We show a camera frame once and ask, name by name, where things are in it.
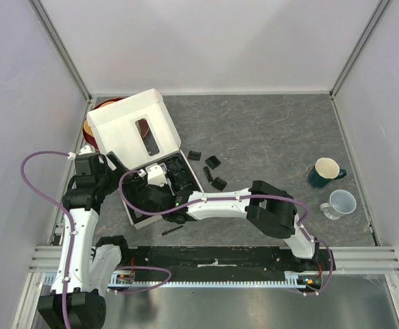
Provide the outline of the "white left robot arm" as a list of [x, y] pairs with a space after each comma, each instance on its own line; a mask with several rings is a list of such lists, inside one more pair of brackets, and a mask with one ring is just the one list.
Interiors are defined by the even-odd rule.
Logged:
[[101, 205], [119, 181], [109, 160], [85, 145], [74, 157], [75, 175], [62, 197], [64, 238], [60, 263], [49, 295], [38, 312], [50, 328], [102, 328], [105, 294], [115, 269], [130, 264], [123, 236], [101, 238], [93, 245]]

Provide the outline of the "small black cleaning brush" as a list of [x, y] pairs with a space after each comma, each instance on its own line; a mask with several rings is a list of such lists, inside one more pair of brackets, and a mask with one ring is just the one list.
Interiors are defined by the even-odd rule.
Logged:
[[182, 229], [183, 227], [184, 227], [183, 225], [180, 225], [180, 226], [171, 228], [169, 230], [165, 230], [164, 232], [161, 233], [161, 236], [167, 236], [168, 234], [171, 234], [172, 232], [175, 232], [175, 231], [177, 231], [179, 229]]

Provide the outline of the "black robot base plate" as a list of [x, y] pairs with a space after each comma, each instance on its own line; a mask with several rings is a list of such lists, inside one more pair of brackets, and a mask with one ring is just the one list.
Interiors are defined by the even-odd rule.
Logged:
[[222, 283], [282, 281], [286, 272], [334, 271], [333, 257], [315, 248], [310, 259], [296, 258], [285, 247], [130, 247], [122, 265], [134, 270], [138, 282], [161, 282], [171, 272], [170, 283]]

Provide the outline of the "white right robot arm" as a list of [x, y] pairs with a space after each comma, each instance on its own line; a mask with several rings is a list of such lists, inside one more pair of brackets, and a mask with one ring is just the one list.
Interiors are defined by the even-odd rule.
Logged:
[[147, 183], [131, 204], [141, 214], [158, 214], [173, 220], [245, 219], [265, 236], [282, 239], [299, 268], [311, 269], [318, 263], [315, 238], [304, 228], [298, 214], [298, 208], [305, 208], [303, 203], [261, 180], [253, 181], [248, 188], [230, 192], [223, 190], [224, 181], [218, 180], [216, 185], [216, 193], [205, 193], [191, 187], [176, 190], [167, 183]]

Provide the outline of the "small black clipper attachment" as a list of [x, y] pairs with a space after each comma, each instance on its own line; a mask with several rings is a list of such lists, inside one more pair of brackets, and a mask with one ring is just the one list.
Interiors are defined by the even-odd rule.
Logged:
[[208, 182], [212, 182], [213, 181], [213, 177], [212, 177], [212, 174], [210, 172], [210, 169], [208, 167], [204, 167], [203, 171], [204, 171], [204, 174], [205, 174], [206, 179], [208, 180]]

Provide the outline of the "white cardboard clipper box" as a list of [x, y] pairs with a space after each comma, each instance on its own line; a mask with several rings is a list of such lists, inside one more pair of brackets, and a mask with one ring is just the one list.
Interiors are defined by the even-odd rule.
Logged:
[[99, 151], [113, 151], [128, 169], [182, 152], [178, 131], [155, 88], [91, 110], [87, 121]]

